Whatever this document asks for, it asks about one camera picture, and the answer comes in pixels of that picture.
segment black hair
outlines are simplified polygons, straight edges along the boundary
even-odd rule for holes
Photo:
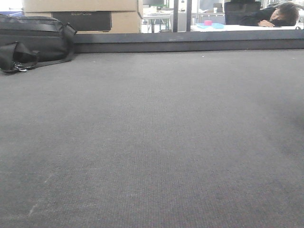
[[[283,16],[284,26],[294,26],[299,18],[299,9],[292,2],[286,2],[277,7]]]

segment black chair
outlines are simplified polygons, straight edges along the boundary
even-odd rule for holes
[[[230,1],[224,3],[226,25],[238,25],[242,16],[257,12],[261,8],[260,1]]]

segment gray carpet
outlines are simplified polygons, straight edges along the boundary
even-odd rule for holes
[[[260,50],[0,74],[0,227],[304,228],[303,71]]]

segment black bag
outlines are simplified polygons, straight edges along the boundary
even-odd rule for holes
[[[13,74],[71,61],[76,33],[55,18],[0,15],[0,69]]]

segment black shirt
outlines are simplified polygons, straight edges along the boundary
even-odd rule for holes
[[[270,20],[271,15],[276,10],[274,7],[269,7],[266,9],[262,9],[258,12],[254,12],[250,15],[243,16],[239,24],[240,25],[249,25],[249,26],[258,26],[258,23],[262,20]]]

